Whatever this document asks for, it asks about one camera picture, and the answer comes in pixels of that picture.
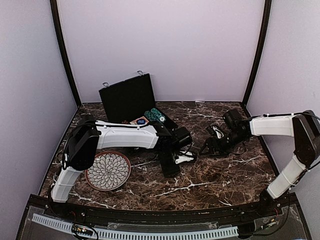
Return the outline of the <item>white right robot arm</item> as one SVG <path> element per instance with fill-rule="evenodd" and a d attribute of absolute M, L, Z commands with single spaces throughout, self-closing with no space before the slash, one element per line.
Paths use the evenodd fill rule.
<path fill-rule="evenodd" d="M 255 213 L 266 217 L 275 208 L 273 200 L 281 197 L 306 172 L 319 165 L 320 119 L 312 110 L 243 118 L 236 109 L 227 111 L 222 118 L 230 131 L 226 133 L 216 125 L 208 126 L 207 131 L 211 136 L 205 140 L 199 155 L 213 158 L 227 156 L 235 145 L 252 136 L 287 136 L 294 139 L 292 159 L 260 194 L 262 201 L 255 205 Z"/>

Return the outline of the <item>black poker case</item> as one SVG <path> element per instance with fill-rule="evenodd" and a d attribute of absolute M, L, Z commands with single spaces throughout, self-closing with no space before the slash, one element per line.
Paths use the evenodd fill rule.
<path fill-rule="evenodd" d="M 109 122 L 121 124 L 141 118 L 146 111 L 157 109 L 164 117 L 164 126 L 170 130 L 178 125 L 156 107 L 151 76 L 148 73 L 123 80 L 99 91 L 102 105 Z"/>

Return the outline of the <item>blue small blind button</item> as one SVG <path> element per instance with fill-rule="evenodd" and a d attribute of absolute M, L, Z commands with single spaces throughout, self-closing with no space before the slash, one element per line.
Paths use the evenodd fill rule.
<path fill-rule="evenodd" d="M 137 125 L 144 125 L 144 124 L 146 124 L 147 123 L 147 121 L 144 119 L 144 118 L 140 118 L 140 119 L 138 119 L 137 121 L 136 121 L 136 124 Z"/>

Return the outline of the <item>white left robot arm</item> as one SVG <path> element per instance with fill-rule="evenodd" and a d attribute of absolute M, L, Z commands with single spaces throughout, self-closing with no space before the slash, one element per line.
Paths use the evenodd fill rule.
<path fill-rule="evenodd" d="M 61 172 L 53 184 L 49 197 L 51 210 L 60 218 L 71 213 L 65 203 L 79 175 L 85 173 L 95 189 L 109 191 L 122 186 L 129 178 L 131 164 L 122 153 L 100 153 L 107 148 L 155 149 L 164 177 L 180 173 L 179 165 L 196 160 L 197 155 L 183 147 L 192 145 L 192 137 L 185 127 L 168 130 L 159 121 L 146 124 L 121 124 L 96 120 L 85 115 L 70 132 L 63 148 Z"/>

